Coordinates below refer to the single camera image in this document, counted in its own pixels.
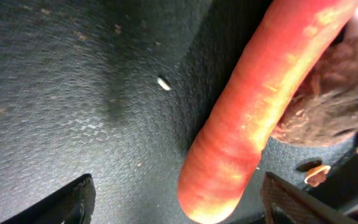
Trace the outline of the orange carrot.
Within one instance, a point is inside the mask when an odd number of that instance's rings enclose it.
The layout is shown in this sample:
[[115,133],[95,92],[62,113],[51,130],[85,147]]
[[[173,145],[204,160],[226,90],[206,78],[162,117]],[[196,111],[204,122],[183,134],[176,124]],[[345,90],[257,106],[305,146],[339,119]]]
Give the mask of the orange carrot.
[[181,167],[177,199],[196,223],[236,209],[300,83],[354,15],[358,0],[274,0]]

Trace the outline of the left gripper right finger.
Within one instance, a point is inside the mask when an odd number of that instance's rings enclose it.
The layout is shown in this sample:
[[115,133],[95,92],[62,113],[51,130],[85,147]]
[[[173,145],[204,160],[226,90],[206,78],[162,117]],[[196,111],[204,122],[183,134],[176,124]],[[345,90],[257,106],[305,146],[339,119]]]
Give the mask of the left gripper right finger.
[[265,173],[261,196],[267,224],[358,224],[272,172]]

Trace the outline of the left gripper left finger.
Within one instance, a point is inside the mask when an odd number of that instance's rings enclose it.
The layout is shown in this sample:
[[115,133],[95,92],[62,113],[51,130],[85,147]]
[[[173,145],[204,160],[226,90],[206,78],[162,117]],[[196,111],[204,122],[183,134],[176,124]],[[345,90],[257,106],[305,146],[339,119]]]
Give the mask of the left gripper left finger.
[[92,175],[83,174],[1,224],[90,223],[95,201]]

